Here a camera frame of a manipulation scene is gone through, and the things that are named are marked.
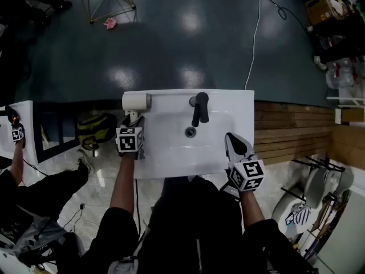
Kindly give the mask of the person's right forearm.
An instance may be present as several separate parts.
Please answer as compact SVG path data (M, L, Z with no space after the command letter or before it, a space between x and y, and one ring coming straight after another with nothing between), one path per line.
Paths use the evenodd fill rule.
M240 192L240 203L245 229L265 219L252 191Z

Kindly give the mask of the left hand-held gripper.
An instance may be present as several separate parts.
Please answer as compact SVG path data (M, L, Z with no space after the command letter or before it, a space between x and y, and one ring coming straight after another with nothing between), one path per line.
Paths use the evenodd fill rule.
M141 116L134 126L130 126L130 115L125 115L117 123L116 148L120 157L133 154L135 160L144 161L144 122Z

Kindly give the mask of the person's black clothing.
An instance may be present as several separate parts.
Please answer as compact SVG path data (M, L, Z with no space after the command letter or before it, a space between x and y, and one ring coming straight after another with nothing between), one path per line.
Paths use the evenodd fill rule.
M207 180L168 179L144 236L133 216L106 210L89 250L58 274L318 274L265 219L244 228L237 201Z

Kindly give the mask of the beige hair dryer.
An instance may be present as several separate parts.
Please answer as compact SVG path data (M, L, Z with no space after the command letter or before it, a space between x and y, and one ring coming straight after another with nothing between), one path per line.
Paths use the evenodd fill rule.
M134 126L143 113L152 105L152 95L149 93L124 94L122 96L122 108L125 115L130 115L130 126Z

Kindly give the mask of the wooden slatted platform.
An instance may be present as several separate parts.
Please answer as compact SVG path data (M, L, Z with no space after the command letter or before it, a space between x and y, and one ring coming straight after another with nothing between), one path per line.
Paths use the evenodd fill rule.
M324 155L335 110L300 104L254 102L254 151L265 165Z

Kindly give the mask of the yellow and black backpack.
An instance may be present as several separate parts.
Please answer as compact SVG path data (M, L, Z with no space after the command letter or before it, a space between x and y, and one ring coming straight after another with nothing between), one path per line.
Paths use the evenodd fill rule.
M79 121L77 136L81 147L86 151L96 151L100 143L105 143L115 137L117 119L110 113L92 116Z

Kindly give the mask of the brown cardboard box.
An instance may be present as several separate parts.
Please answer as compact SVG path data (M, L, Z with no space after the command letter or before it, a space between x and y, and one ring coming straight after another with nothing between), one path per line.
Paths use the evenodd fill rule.
M312 26L329 19L340 20L349 13L347 5L337 0L308 0L305 9Z

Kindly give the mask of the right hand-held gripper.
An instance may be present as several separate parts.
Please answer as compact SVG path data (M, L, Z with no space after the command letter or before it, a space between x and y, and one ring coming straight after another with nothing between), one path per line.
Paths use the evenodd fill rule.
M228 181L220 191L238 198L241 192L255 191L265 178L265 166L254 157L253 146L243 137L231 132L225 135L226 155L230 163L226 170Z

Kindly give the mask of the black metal frame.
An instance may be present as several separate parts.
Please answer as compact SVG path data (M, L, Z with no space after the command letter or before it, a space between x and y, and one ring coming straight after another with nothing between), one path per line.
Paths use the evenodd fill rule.
M34 102L36 161L42 163L79 145L78 112L71 103Z

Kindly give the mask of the person's left forearm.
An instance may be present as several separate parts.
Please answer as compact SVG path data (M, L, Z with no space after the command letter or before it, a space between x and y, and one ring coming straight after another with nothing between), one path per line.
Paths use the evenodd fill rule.
M135 154L126 153L121 157L120 168L117 174L109 207L121 208L134 213L134 171Z

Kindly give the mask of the black faucet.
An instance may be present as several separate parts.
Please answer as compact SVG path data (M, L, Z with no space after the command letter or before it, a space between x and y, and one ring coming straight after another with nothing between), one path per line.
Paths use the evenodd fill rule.
M205 92L199 92L189 100L189 104L194 108L192 126L198 127L200 123L209 122L208 114L209 96Z

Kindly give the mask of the striped black white cloth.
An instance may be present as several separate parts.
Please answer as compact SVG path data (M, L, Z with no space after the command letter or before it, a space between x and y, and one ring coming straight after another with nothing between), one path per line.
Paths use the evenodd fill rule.
M285 222L287 225L304 225L308 222L310 215L311 208L306 203L297 203L291 207Z

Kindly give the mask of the grey round-back chair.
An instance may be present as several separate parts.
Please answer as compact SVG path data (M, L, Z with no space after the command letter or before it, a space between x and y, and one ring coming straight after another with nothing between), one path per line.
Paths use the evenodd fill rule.
M308 162L293 160L310 167L302 195L299 196L283 187L281 190L305 202L310 208L317 209L323 199L337 202L353 185L355 177L351 170L331 163L328 158L315 160L307 156L306 159Z

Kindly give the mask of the white sink basin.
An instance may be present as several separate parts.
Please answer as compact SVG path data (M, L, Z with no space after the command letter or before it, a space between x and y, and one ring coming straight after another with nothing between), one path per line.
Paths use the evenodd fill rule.
M157 179L224 172L228 167L225 135L238 134L254 142L254 91L205 89L209 122L192 126L191 97L200 89L129 91L149 93L150 109L143 113L144 161L135 177Z

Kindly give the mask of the clear water bottles pack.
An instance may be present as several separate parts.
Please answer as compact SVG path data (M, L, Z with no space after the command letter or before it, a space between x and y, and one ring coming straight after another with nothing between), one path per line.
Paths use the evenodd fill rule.
M330 89L352 87L359 83L357 72L359 60L356 57L343 58L326 63L326 83Z

